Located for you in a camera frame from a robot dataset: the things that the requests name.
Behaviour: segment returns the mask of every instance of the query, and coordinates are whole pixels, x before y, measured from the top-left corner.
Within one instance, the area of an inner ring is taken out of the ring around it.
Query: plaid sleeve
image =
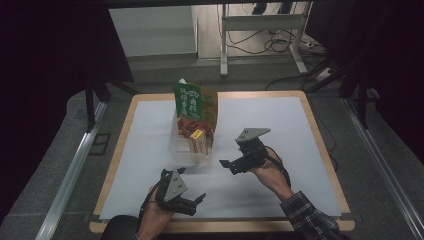
[[[306,239],[339,239],[337,222],[316,209],[309,199],[298,192],[280,204],[295,231],[300,231]]]

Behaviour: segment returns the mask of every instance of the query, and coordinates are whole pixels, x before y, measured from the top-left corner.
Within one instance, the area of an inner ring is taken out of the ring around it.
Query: metal frame
[[[51,239],[56,231],[59,220],[62,216],[62,213],[68,203],[68,200],[71,196],[71,193],[74,189],[75,183],[79,177],[82,166],[84,165],[85,159],[87,158],[90,147],[94,141],[94,138],[99,129],[100,120],[103,117],[103,113],[107,107],[106,103],[100,102],[97,106],[95,113],[95,124],[91,132],[85,133],[84,137],[81,140],[80,145],[78,146],[77,152],[75,153],[74,158],[72,159],[71,165],[66,172],[66,175],[63,179],[62,184],[60,185],[59,191],[56,194],[55,199],[53,200],[52,205],[44,219],[43,224],[37,234],[37,240],[47,240]]]
[[[297,29],[296,38],[290,43],[290,51],[300,74],[308,70],[299,54],[299,44],[308,20],[311,2],[306,2],[302,14],[227,16],[226,5],[222,5],[221,16],[221,76],[228,76],[227,31],[259,31],[264,29]]]
[[[362,138],[365,146],[367,147],[371,158],[373,159],[377,170],[380,172],[381,177],[387,185],[390,193],[392,194],[393,199],[398,205],[403,217],[406,220],[406,223],[411,229],[415,239],[424,239],[424,224],[423,220],[420,217],[417,209],[409,199],[408,195],[403,191],[402,186],[396,179],[393,174],[390,166],[388,165],[385,157],[381,153],[377,144],[375,143],[371,133],[368,129],[365,129],[361,122],[356,117],[356,108],[351,101],[342,99],[345,104],[349,115],[352,119],[353,124],[356,127],[360,137]]]

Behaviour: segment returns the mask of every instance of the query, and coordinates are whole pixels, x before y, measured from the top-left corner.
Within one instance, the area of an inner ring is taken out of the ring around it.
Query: wall
[[[109,10],[127,57],[196,52],[191,6]]]

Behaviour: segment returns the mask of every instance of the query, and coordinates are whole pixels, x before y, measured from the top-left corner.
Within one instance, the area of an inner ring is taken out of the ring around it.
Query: human hand
[[[266,147],[266,150],[269,156],[279,160],[281,163],[283,162],[271,148]],[[251,168],[249,171],[254,173],[259,181],[274,192],[281,201],[287,200],[294,195],[281,170],[271,161],[265,159],[265,163],[262,166]]]
[[[137,234],[143,240],[155,239],[165,229],[168,222],[172,219],[174,212],[162,210],[156,202],[156,191],[150,197],[147,206],[144,209],[143,219]]]

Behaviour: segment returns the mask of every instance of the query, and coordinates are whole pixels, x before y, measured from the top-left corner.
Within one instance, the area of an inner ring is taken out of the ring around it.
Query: white paper sheet
[[[149,187],[159,180],[162,169],[181,167],[168,150],[174,109],[174,101],[138,103],[100,219],[138,216]],[[283,159],[293,191],[303,191],[328,215],[341,215],[300,99],[282,97],[219,100],[211,163],[188,167],[181,175],[188,186],[182,197],[194,200],[203,193],[206,197],[193,217],[176,214],[176,218],[284,216],[278,198],[252,173],[232,175],[219,163],[220,159],[241,157],[235,139],[244,128],[271,128],[260,139]]]

